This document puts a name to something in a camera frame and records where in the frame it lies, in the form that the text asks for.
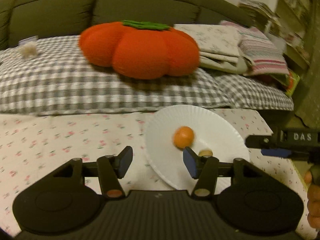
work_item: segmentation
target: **pink striped fabric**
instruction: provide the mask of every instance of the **pink striped fabric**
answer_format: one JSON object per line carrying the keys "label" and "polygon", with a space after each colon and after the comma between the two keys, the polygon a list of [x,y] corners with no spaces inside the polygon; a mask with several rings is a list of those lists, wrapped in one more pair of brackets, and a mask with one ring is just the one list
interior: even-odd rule
{"label": "pink striped fabric", "polygon": [[241,34],[239,48],[255,63],[245,75],[289,74],[287,63],[281,52],[257,28],[248,29],[227,21],[222,21],[220,24],[233,26]]}

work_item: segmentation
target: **pumpkin pillow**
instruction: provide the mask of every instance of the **pumpkin pillow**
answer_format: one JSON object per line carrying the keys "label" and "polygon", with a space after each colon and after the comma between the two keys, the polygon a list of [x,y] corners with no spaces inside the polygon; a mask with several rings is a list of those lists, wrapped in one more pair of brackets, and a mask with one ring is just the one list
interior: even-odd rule
{"label": "pumpkin pillow", "polygon": [[92,26],[79,46],[92,64],[137,79],[184,76],[199,65],[196,42],[167,25],[123,21]]}

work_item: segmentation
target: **finger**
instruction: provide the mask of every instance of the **finger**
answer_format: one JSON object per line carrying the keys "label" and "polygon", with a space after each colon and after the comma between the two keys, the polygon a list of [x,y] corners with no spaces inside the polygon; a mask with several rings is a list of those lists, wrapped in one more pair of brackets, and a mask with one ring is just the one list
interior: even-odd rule
{"label": "finger", "polygon": [[320,217],[308,215],[308,222],[312,228],[320,228]]}
{"label": "finger", "polygon": [[320,217],[320,201],[308,201],[309,214],[314,217]]}
{"label": "finger", "polygon": [[311,184],[309,189],[308,189],[308,199],[311,201],[320,201],[320,187],[315,185],[315,184]]}
{"label": "finger", "polygon": [[306,184],[310,184],[312,182],[312,174],[310,171],[307,171],[307,173],[304,176],[304,182]]}

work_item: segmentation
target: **gray gingham cushion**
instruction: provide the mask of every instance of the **gray gingham cushion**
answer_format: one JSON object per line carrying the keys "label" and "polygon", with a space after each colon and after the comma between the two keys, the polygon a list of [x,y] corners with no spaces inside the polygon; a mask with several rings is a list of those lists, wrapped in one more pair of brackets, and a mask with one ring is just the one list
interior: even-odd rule
{"label": "gray gingham cushion", "polygon": [[233,108],[293,111],[293,101],[281,90],[240,75],[212,71],[214,80],[231,99]]}
{"label": "gray gingham cushion", "polygon": [[78,47],[78,36],[37,41],[39,57],[23,61],[16,48],[0,52],[0,112],[85,114],[155,111],[189,104],[230,106],[228,96],[202,69],[187,77],[143,81],[97,69]]}

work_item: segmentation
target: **folded cloth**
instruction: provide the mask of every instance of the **folded cloth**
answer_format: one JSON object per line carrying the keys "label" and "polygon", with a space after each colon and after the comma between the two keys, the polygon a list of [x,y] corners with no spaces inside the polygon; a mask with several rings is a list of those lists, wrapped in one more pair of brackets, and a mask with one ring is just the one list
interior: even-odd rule
{"label": "folded cloth", "polygon": [[200,56],[200,67],[216,69],[232,74],[243,74],[248,71],[246,60],[239,57],[237,63],[230,63],[226,61],[214,61],[204,56]]}
{"label": "folded cloth", "polygon": [[221,54],[214,54],[214,53],[202,52],[202,51],[200,51],[199,54],[200,56],[204,56],[213,60],[217,59],[217,60],[227,61],[231,63],[237,63],[239,59],[239,57],[225,56]]}
{"label": "folded cloth", "polygon": [[212,53],[202,52],[200,53],[200,67],[216,69],[232,74],[246,74],[254,65],[253,60],[246,56],[240,49],[240,57],[237,57],[237,62],[220,61],[213,57]]}
{"label": "folded cloth", "polygon": [[232,22],[221,21],[223,26],[235,27],[241,35],[239,48],[254,61],[247,76],[262,74],[289,75],[282,52],[256,27],[245,28]]}
{"label": "folded cloth", "polygon": [[241,35],[233,26],[176,24],[174,28],[191,36],[201,52],[239,57]]}

